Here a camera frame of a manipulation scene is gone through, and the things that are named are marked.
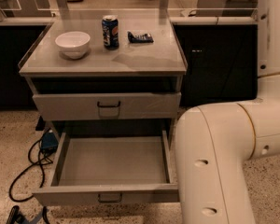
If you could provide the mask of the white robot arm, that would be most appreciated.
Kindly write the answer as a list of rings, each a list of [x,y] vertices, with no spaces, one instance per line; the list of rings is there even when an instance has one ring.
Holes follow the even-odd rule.
[[[258,94],[199,105],[175,128],[183,224],[256,224],[243,164],[280,154],[280,0],[259,0]]]

